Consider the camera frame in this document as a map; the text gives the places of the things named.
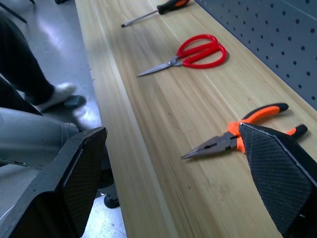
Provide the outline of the orange black screwdriver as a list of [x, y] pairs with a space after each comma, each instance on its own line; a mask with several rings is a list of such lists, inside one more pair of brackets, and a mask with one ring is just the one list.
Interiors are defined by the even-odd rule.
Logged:
[[160, 4], [157, 6], [157, 9], [148, 13], [148, 14], [145, 14], [143, 16], [140, 16], [138, 18], [135, 18], [131, 21], [128, 21], [128, 22], [125, 22], [121, 25], [122, 28], [125, 28], [139, 20], [142, 20], [146, 17], [149, 17], [153, 14], [160, 14], [160, 15], [163, 15], [163, 14], [166, 14], [168, 12], [171, 12], [171, 11], [175, 11], [175, 10], [178, 10], [178, 9], [181, 9], [183, 8], [185, 5], [187, 5], [188, 3], [190, 2], [190, 0], [168, 0], [166, 3], [164, 4]]

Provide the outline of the red-handled scissors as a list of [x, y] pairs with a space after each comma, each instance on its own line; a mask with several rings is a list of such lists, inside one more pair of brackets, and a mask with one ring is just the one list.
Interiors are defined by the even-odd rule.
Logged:
[[[206, 40], [207, 43], [193, 47], [193, 48], [188, 48], [189, 45], [197, 41], [202, 41], [202, 40]], [[216, 61], [213, 61], [210, 63], [204, 63], [204, 64], [196, 63], [197, 61], [200, 61], [217, 52], [221, 53], [221, 57], [217, 59]], [[218, 42], [218, 39], [215, 36], [210, 34], [200, 34], [185, 41], [180, 46], [176, 55], [171, 60], [163, 64], [160, 64], [156, 67], [153, 67], [149, 70], [146, 70], [140, 73], [138, 76], [141, 77], [141, 76], [149, 75], [149, 74], [170, 68], [172, 66], [184, 66], [187, 68], [194, 68], [194, 69], [213, 68], [224, 63], [226, 60], [226, 57], [227, 57], [227, 50], [225, 49], [223, 45], [221, 45]]]

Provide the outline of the black caster wheel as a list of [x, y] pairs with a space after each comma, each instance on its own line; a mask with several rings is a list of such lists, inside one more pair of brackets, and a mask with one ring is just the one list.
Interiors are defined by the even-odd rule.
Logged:
[[109, 194], [105, 195], [104, 204], [109, 209], [114, 209], [120, 206], [118, 198], [112, 198]]

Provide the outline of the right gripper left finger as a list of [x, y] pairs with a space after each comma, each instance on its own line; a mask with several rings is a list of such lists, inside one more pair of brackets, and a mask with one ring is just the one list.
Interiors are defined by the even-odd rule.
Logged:
[[81, 238], [98, 189], [107, 129], [68, 139], [0, 225], [0, 238]]

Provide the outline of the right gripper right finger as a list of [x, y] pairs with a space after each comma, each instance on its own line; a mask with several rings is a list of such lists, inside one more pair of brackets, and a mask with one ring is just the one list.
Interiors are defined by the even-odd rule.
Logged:
[[254, 184], [283, 238], [317, 238], [317, 162], [292, 138], [241, 123]]

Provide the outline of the grey perforated pegboard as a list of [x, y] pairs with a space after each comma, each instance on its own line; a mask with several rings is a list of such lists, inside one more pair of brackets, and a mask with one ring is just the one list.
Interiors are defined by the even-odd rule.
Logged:
[[194, 0], [317, 110], [317, 0]]

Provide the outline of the person's black trouser leg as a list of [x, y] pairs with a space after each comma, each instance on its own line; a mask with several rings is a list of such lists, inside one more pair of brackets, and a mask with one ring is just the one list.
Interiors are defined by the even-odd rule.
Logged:
[[23, 33], [0, 12], [0, 108], [41, 115], [35, 106], [53, 92]]

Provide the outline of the person's white shoe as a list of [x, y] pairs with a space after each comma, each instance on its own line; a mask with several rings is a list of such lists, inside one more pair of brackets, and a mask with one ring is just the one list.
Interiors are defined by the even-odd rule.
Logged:
[[60, 103], [65, 102], [76, 90], [76, 85], [73, 83], [62, 83], [53, 87], [52, 96], [44, 103], [36, 105], [40, 111], [44, 111]]

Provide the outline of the silver robot right leg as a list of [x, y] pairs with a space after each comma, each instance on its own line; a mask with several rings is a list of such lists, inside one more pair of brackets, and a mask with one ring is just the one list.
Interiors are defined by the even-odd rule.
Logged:
[[0, 108], [0, 167], [43, 169], [79, 129], [44, 116]]

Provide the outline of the black chair leg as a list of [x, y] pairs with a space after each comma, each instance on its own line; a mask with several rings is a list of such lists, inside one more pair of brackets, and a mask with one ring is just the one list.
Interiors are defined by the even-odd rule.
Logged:
[[4, 5], [2, 2], [0, 2], [0, 7], [3, 8], [4, 10], [6, 10], [11, 15], [13, 15], [14, 17], [16, 17], [17, 19], [19, 19], [20, 21], [22, 21], [23, 23], [25, 23], [25, 24], [27, 23], [27, 21], [22, 16], [20, 16], [15, 11], [13, 11], [12, 9], [10, 9], [6, 5]]

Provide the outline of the orange black needle-nose pliers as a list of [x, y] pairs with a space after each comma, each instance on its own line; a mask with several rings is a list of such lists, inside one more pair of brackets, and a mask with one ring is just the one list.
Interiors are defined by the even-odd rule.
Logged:
[[185, 160], [196, 157], [206, 157], [230, 150], [239, 150], [245, 154], [246, 149], [239, 132], [239, 125], [243, 122], [254, 123], [260, 119], [286, 111], [287, 109], [288, 105], [286, 103], [265, 105], [255, 109], [241, 120], [230, 122], [227, 126], [227, 132], [225, 132], [222, 136], [215, 136], [209, 139], [192, 151], [188, 152], [186, 155], [182, 156], [181, 159]]

